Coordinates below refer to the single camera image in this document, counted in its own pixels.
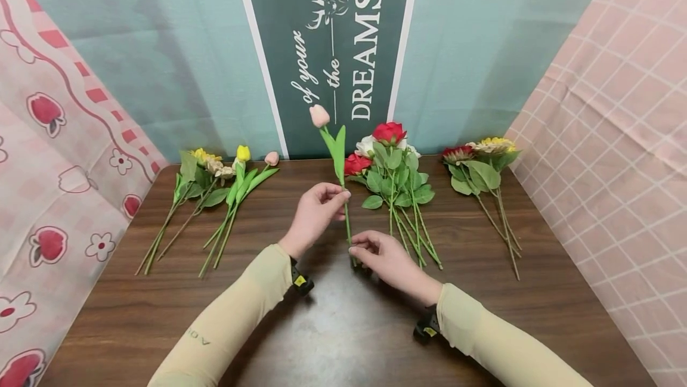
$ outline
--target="wooden table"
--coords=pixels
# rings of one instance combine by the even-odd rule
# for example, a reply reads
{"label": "wooden table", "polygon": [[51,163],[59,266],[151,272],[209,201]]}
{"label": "wooden table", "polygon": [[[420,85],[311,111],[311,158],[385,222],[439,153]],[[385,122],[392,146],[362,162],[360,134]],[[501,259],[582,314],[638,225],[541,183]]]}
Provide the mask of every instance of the wooden table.
{"label": "wooden table", "polygon": [[[177,167],[162,171],[41,386],[145,386],[195,316],[286,232],[301,194],[317,182],[334,180],[331,160],[281,162],[280,167],[241,206],[221,265],[204,280],[197,278],[206,256],[202,245],[221,223],[223,209],[196,218],[148,277],[133,275],[171,203]],[[431,275],[457,284],[532,334],[595,387],[654,386],[510,171],[503,174],[502,189],[524,248],[518,264],[521,282],[476,200],[451,189],[437,157],[423,157],[420,170],[429,173],[437,191],[423,208],[444,264],[439,271],[425,256]],[[349,188],[353,233],[386,230],[388,211],[361,208],[366,189],[356,183]],[[167,239],[190,210],[190,205],[180,209]],[[315,289],[304,299],[287,294],[240,351],[222,386],[501,385],[443,338],[428,346],[413,341],[422,309],[385,284],[351,271],[343,224],[330,227],[299,268],[315,280]]]}

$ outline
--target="hand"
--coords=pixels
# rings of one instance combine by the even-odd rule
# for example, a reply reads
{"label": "hand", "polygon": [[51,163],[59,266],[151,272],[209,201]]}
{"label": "hand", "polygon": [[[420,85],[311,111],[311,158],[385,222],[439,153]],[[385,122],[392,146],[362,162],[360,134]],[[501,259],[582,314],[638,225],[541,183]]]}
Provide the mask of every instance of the hand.
{"label": "hand", "polygon": [[320,238],[331,220],[344,220],[344,204],[351,198],[351,192],[340,185],[319,183],[303,194],[296,208],[296,215],[289,232],[279,245],[298,260]]}
{"label": "hand", "polygon": [[374,271],[385,283],[406,292],[425,306],[437,304],[443,287],[410,259],[397,239],[376,230],[352,238],[351,255]]}

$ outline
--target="person's left hand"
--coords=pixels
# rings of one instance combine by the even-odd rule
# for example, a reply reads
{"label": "person's left hand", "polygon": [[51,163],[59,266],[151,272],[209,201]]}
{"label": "person's left hand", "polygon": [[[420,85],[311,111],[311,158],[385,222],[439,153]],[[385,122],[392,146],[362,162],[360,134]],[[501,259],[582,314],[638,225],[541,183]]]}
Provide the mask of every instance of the person's left hand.
{"label": "person's left hand", "polygon": [[303,194],[289,232],[279,245],[289,256],[298,260],[320,238],[331,220],[344,220],[344,204],[351,192],[340,185],[319,183]]}

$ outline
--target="pink tulip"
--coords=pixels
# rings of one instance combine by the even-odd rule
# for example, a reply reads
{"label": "pink tulip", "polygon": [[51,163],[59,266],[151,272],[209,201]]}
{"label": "pink tulip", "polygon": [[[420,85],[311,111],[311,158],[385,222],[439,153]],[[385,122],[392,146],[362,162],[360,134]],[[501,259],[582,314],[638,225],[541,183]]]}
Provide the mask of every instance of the pink tulip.
{"label": "pink tulip", "polygon": [[265,156],[265,163],[270,166],[277,166],[279,163],[279,153],[276,151],[271,151]]}
{"label": "pink tulip", "polygon": [[310,116],[312,118],[312,124],[315,125],[316,128],[322,128],[322,126],[329,123],[329,113],[324,107],[318,104],[310,107]]}

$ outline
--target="flower bundle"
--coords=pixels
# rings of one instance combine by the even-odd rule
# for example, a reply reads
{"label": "flower bundle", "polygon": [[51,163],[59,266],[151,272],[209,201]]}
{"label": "flower bundle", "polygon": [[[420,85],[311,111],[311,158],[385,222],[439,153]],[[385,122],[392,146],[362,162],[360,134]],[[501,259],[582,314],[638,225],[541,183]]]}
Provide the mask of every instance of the flower bundle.
{"label": "flower bundle", "polygon": [[[186,223],[184,226],[182,226],[182,229],[184,229],[189,223],[190,219],[197,215],[196,212],[199,214],[204,206],[209,206],[209,203],[215,199],[212,194],[215,190],[217,181],[219,179],[222,179],[222,181],[225,179],[225,175],[223,175],[226,172],[225,170],[213,170],[214,165],[222,165],[222,158],[220,156],[208,153],[203,148],[198,148],[193,151],[181,151],[180,156],[181,168],[179,173],[177,173],[177,183],[174,189],[172,207],[170,208],[167,217],[162,224],[162,228],[160,228],[157,236],[153,240],[153,243],[150,244],[148,252],[146,253],[145,257],[143,257],[141,265],[139,266],[138,270],[136,270],[136,275],[140,273],[144,265],[146,266],[144,274],[148,275],[150,272],[150,267],[153,265],[153,260],[157,254],[157,249],[159,248],[160,242],[162,241],[164,233],[167,230],[167,226],[177,211],[177,208],[184,205],[191,199],[199,198],[198,202],[196,202],[196,209],[193,211],[193,214],[189,216],[189,219],[186,220]],[[162,257],[164,252],[167,251],[169,246],[171,246],[172,242],[174,242],[179,236],[181,230],[177,232],[175,237],[172,238],[172,241],[158,257],[158,260]]]}
{"label": "flower bundle", "polygon": [[[475,196],[485,214],[497,232],[506,242],[508,252],[515,271],[515,277],[520,281],[515,259],[521,257],[520,243],[507,220],[506,210],[501,197],[501,171],[510,165],[520,154],[515,144],[505,138],[485,138],[479,143],[467,143],[457,147],[449,147],[442,152],[444,164],[451,172],[451,187],[466,196]],[[480,194],[492,194],[496,198],[502,229],[496,224],[484,206]]]}
{"label": "flower bundle", "polygon": [[248,147],[239,146],[239,148],[236,150],[236,159],[234,160],[234,164],[231,165],[231,170],[235,173],[236,179],[230,188],[225,189],[225,197],[223,198],[223,201],[226,202],[227,205],[227,214],[222,224],[219,225],[217,230],[215,230],[215,232],[212,234],[212,237],[210,237],[203,246],[203,248],[207,248],[214,241],[212,243],[211,252],[209,252],[207,259],[205,259],[203,268],[200,269],[198,278],[203,278],[205,271],[208,270],[209,262],[211,261],[213,255],[215,255],[215,250],[218,244],[221,242],[221,245],[216,253],[214,265],[212,267],[213,269],[217,269],[219,261],[222,259],[222,254],[224,254],[227,240],[229,239],[229,235],[231,233],[231,226],[234,225],[236,211],[239,209],[241,203],[245,200],[248,194],[253,191],[254,188],[258,187],[260,183],[264,182],[266,179],[270,178],[272,175],[276,174],[277,171],[279,171],[279,168],[274,168],[277,163],[279,163],[279,153],[276,151],[272,151],[267,154],[265,157],[265,168],[263,168],[259,174],[257,168],[246,174],[246,162],[248,160],[250,160],[250,151]]}
{"label": "flower bundle", "polygon": [[443,269],[420,211],[420,205],[434,198],[434,191],[428,184],[429,175],[417,170],[420,153],[408,144],[406,134],[400,123],[381,123],[356,144],[357,150],[348,156],[343,169],[349,180],[365,184],[374,193],[363,202],[363,208],[376,210],[386,204],[389,234],[394,234],[396,224],[406,252],[410,254],[408,242],[415,251],[417,264],[426,266],[424,247]]}
{"label": "flower bundle", "polygon": [[[339,184],[341,187],[345,189],[345,126],[341,126],[339,133],[336,134],[335,138],[327,129],[327,124],[329,123],[330,119],[329,113],[324,109],[324,107],[317,104],[310,107],[310,116],[312,119],[312,124],[320,130],[320,135],[329,149],[329,154],[334,161],[334,173],[336,174],[336,178],[339,179]],[[348,236],[348,246],[352,246],[351,221],[348,219],[348,202],[345,203],[343,209],[345,214],[345,229]],[[357,266],[357,262],[355,259],[353,259],[353,257],[351,257],[351,265],[353,268],[356,268]]]}

